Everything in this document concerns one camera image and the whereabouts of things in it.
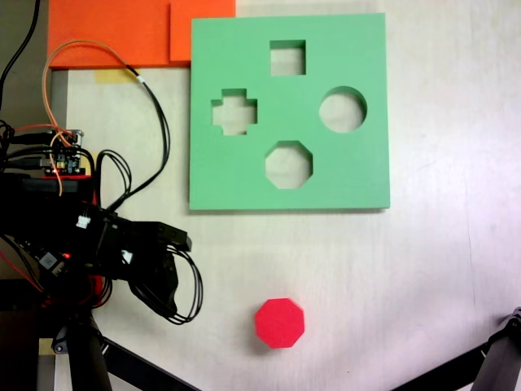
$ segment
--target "cable connector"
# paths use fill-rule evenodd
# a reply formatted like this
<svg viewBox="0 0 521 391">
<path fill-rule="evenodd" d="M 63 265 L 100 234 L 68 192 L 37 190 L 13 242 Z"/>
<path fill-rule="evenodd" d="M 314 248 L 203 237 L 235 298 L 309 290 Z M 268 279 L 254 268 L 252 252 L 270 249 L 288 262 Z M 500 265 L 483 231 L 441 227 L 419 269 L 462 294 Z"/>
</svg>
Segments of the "cable connector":
<svg viewBox="0 0 521 391">
<path fill-rule="evenodd" d="M 90 223 L 90 217 L 87 216 L 78 216 L 78 222 L 76 223 L 76 226 L 78 228 L 83 228 L 84 230 L 87 229 L 87 226 Z"/>
</svg>

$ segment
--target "red wire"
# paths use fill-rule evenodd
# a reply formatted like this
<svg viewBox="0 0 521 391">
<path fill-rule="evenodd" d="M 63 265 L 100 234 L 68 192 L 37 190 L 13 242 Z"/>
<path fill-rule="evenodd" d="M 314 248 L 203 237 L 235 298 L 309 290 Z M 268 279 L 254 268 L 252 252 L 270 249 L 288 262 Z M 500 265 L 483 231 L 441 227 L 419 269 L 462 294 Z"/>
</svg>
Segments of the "red wire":
<svg viewBox="0 0 521 391">
<path fill-rule="evenodd" d="M 52 124 L 36 124 L 36 125 L 21 126 L 20 128 L 16 128 L 15 132 L 18 133 L 18 132 L 23 132 L 24 130 L 36 129 L 36 128 L 55 128 L 57 130 L 61 130 L 64 133 L 72 134 L 72 132 L 70 130 L 66 130 L 60 126 L 52 125 Z"/>
<path fill-rule="evenodd" d="M 22 270 L 18 269 L 15 265 L 12 264 L 11 261 L 9 261 L 9 259 L 7 259 L 6 254 L 4 254 L 2 250 L 0 250 L 0 258 L 3 259 L 10 267 L 16 270 L 19 275 L 27 279 L 40 293 L 43 293 L 42 289 L 38 287 L 31 278 L 29 278 Z"/>
</svg>

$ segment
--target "cross-shaped hole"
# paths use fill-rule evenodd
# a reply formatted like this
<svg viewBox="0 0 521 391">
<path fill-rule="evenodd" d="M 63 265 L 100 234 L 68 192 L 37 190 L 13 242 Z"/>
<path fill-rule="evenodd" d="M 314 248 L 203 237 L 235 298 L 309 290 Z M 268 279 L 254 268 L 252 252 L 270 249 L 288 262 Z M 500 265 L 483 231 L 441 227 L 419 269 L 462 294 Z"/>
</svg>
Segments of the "cross-shaped hole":
<svg viewBox="0 0 521 391">
<path fill-rule="evenodd" d="M 246 134 L 248 125 L 257 123 L 257 99 L 248 99 L 245 89 L 223 90 L 222 99 L 212 101 L 212 123 L 225 136 Z"/>
</svg>

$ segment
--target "orange board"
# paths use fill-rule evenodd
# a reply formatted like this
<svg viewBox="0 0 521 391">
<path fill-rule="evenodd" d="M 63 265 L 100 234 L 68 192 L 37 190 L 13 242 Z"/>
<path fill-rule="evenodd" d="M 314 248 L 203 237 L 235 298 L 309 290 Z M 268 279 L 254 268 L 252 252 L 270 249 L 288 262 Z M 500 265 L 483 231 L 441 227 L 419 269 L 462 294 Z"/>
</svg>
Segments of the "orange board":
<svg viewBox="0 0 521 391">
<path fill-rule="evenodd" d="M 72 39 L 108 44 L 137 68 L 190 66 L 191 20 L 234 17 L 235 0 L 50 0 L 47 54 Z M 104 50 L 75 46 L 53 69 L 120 68 Z"/>
<path fill-rule="evenodd" d="M 235 0 L 172 0 L 170 61 L 190 66 L 192 20 L 235 17 Z"/>
</svg>

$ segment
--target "white table surface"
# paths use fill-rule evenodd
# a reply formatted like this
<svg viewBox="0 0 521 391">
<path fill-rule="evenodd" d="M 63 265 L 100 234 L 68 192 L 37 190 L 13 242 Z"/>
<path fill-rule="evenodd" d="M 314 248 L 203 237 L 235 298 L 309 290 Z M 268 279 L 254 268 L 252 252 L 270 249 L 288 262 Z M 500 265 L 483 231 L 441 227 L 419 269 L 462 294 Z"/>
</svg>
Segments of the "white table surface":
<svg viewBox="0 0 521 391">
<path fill-rule="evenodd" d="M 120 214 L 190 233 L 199 317 L 176 327 L 115 282 L 103 334 L 202 390 L 388 390 L 474 348 L 521 304 L 521 2 L 238 0 L 238 16 L 385 12 L 391 208 L 381 213 L 190 213 L 190 72 L 145 69 L 172 130 L 168 168 Z M 136 183 L 160 162 L 135 84 L 68 75 L 67 127 L 124 155 Z M 120 194 L 109 168 L 105 204 Z M 179 297 L 190 295 L 180 268 Z M 253 314 L 291 297 L 306 332 L 257 340 Z M 64 364 L 66 358 L 60 358 Z M 58 374 L 57 389 L 67 389 Z"/>
</svg>

